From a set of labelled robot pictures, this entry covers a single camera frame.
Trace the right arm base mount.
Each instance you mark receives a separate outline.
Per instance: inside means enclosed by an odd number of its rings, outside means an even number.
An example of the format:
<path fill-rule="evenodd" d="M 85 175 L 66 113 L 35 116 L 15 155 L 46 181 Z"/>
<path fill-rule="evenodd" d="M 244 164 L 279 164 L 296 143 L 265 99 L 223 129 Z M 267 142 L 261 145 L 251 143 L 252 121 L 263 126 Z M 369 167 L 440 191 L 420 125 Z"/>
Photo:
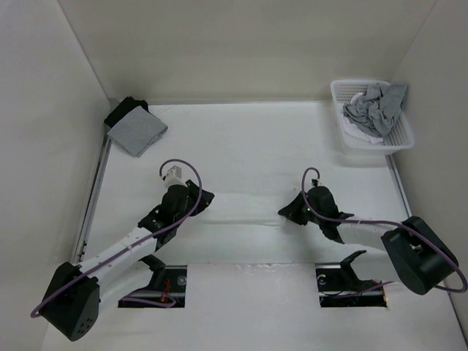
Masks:
<path fill-rule="evenodd" d="M 322 308 L 387 307 L 383 287 L 369 290 L 380 282 L 361 280 L 351 264 L 366 253 L 359 250 L 344 258 L 340 263 L 315 265 L 319 303 Z"/>

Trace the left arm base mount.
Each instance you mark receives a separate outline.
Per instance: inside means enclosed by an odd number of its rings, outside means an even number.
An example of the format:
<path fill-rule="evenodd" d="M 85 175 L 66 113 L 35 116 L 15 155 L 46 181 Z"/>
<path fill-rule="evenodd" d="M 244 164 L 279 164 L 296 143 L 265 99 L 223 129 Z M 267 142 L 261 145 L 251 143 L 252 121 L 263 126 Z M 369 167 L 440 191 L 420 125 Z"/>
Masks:
<path fill-rule="evenodd" d="M 184 308 L 188 267 L 166 265 L 153 255 L 143 258 L 141 263 L 149 269 L 151 278 L 145 286 L 122 298 L 118 302 L 118 308 Z"/>

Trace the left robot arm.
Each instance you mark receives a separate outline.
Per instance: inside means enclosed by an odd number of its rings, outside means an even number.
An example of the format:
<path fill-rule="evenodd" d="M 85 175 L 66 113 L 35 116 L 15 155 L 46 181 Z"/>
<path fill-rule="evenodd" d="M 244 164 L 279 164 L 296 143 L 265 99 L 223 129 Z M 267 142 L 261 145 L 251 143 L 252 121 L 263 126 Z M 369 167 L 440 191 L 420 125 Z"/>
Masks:
<path fill-rule="evenodd" d="M 125 274 L 133 273 L 147 291 L 157 291 L 164 283 L 165 266 L 155 252 L 176 236 L 183 221 L 203 212 L 214 198 L 214 193 L 190 180 L 169 185 L 161 203 L 120 241 L 76 265 L 62 263 L 32 316 L 45 318 L 69 341 L 77 341 L 93 327 L 105 300 L 127 299 L 138 289 L 124 282 Z"/>

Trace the white tank top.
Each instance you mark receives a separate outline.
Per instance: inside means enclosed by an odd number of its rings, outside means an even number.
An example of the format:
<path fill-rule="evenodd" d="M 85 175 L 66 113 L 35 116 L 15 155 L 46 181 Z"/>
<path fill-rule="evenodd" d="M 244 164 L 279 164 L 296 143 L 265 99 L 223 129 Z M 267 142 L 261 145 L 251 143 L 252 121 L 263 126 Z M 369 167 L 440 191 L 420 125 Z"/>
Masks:
<path fill-rule="evenodd" d="M 203 224 L 278 227 L 284 222 L 284 218 L 277 214 L 283 205 L 282 199 L 276 196 L 221 193 L 197 218 Z"/>

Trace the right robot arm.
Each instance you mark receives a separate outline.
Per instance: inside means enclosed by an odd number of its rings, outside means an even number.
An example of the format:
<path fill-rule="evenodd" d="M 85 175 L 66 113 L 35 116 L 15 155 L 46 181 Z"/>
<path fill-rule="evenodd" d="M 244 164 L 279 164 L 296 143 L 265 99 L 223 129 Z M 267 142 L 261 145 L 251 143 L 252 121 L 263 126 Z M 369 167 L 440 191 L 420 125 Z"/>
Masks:
<path fill-rule="evenodd" d="M 461 278 L 457 292 L 467 291 L 467 278 L 458 260 L 419 216 L 403 222 L 363 219 L 340 211 L 331 191 L 319 185 L 301 190 L 278 214 L 297 225 L 317 225 L 334 243 L 357 244 L 380 252 L 372 257 L 360 250 L 340 262 L 339 281 L 347 289 L 360 292 L 398 282 L 417 295 L 425 295 L 442 289 L 442 281 L 456 273 Z"/>

